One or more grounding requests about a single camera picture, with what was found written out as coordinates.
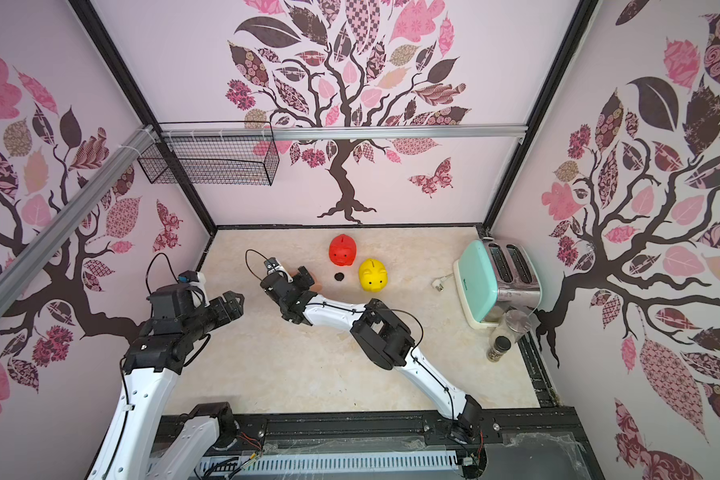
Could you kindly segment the aluminium rail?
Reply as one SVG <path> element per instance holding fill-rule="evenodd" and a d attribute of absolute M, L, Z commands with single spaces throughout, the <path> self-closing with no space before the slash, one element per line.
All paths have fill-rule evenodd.
<path fill-rule="evenodd" d="M 161 125 L 160 137 L 165 140 L 219 140 L 250 137 L 274 141 L 296 140 L 353 140 L 396 138 L 523 138 L 527 127 L 521 124 L 395 126 L 395 127 L 310 127 L 274 128 L 265 123 L 255 129 L 233 128 L 232 124 L 211 125 L 180 123 L 178 128 Z"/>
<path fill-rule="evenodd" d="M 56 214 L 32 242 L 17 256 L 8 271 L 0 275 L 0 319 L 18 296 L 70 238 L 84 217 L 115 184 L 139 155 L 156 141 L 154 128 L 143 125 L 120 145 L 110 159 Z"/>

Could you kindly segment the yellow piggy bank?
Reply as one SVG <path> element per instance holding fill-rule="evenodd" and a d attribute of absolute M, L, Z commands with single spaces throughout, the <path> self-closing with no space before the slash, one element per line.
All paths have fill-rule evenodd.
<path fill-rule="evenodd" d="M 389 283 L 385 265 L 376 259 L 368 258 L 358 268 L 361 288 L 367 292 L 380 292 Z"/>

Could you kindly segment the glass jar black lid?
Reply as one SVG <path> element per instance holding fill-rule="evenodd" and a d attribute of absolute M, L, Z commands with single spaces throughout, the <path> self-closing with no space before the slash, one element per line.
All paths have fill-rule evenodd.
<path fill-rule="evenodd" d="M 498 362 L 531 330 L 531 327 L 528 313 L 521 310 L 505 312 L 491 334 L 486 358 L 490 362 Z"/>

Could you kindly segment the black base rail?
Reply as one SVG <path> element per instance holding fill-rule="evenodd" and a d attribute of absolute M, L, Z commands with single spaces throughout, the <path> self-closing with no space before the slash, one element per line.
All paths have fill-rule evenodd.
<path fill-rule="evenodd" d="M 318 440 L 419 439 L 427 446 L 459 448 L 500 444 L 519 434 L 543 434 L 586 441 L 571 407 L 489 409 L 461 433 L 434 410 L 233 415 L 242 434 L 262 445 Z"/>

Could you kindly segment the red piggy bank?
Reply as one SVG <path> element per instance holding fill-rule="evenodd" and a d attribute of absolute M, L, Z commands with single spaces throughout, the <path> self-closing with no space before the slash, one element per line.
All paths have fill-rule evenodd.
<path fill-rule="evenodd" d="M 352 266 L 357 255 L 355 240 L 346 234 L 340 234 L 332 239 L 329 245 L 330 261 L 340 267 Z"/>

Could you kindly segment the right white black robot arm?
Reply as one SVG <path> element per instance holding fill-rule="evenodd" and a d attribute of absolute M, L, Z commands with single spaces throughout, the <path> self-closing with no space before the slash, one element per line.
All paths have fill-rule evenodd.
<path fill-rule="evenodd" d="M 350 333 L 373 364 L 400 372 L 432 401 L 437 412 L 450 422 L 453 441 L 467 445 L 479 438 L 482 406 L 428 361 L 411 329 L 399 317 L 399 309 L 379 299 L 365 304 L 327 299 L 312 290 L 314 280 L 305 267 L 292 276 L 274 257 L 266 259 L 264 265 L 266 275 L 260 286 L 278 305 L 284 320 Z"/>

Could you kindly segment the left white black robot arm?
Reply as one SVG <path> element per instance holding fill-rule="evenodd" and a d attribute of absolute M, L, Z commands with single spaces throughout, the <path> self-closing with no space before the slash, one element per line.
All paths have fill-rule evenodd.
<path fill-rule="evenodd" d="M 164 286 L 148 296 L 150 317 L 120 361 L 121 392 L 91 479 L 186 479 L 213 447 L 234 444 L 239 425 L 226 402 L 196 405 L 171 419 L 176 436 L 155 465 L 150 455 L 163 412 L 196 342 L 244 314 L 243 295 L 209 299 L 195 285 Z"/>

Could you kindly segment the back aluminium rail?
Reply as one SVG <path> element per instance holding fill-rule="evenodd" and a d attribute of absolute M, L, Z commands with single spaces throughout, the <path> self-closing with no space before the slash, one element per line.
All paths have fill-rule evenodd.
<path fill-rule="evenodd" d="M 161 125 L 160 137 L 165 140 L 219 140 L 250 137 L 274 141 L 296 140 L 353 140 L 396 138 L 523 138 L 527 127 L 521 124 L 395 126 L 395 127 L 310 127 L 274 128 L 265 123 L 255 129 L 233 128 L 232 124 L 211 125 L 180 123 L 178 128 Z"/>

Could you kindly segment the mint green toaster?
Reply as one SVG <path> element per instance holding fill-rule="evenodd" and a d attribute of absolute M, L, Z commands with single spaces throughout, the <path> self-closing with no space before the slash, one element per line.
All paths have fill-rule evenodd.
<path fill-rule="evenodd" d="M 453 263 L 458 298 L 468 326 L 493 328 L 509 310 L 529 313 L 542 301 L 542 287 L 525 249 L 511 239 L 471 241 Z"/>

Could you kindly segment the left aluminium rail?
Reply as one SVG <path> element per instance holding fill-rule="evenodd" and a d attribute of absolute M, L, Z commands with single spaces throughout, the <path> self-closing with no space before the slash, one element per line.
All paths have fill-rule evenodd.
<path fill-rule="evenodd" d="M 156 141 L 154 128 L 143 125 L 120 145 L 110 159 L 56 214 L 32 242 L 17 256 L 8 271 L 0 275 L 0 319 L 18 296 L 70 238 L 84 217 L 115 184 L 139 155 Z"/>

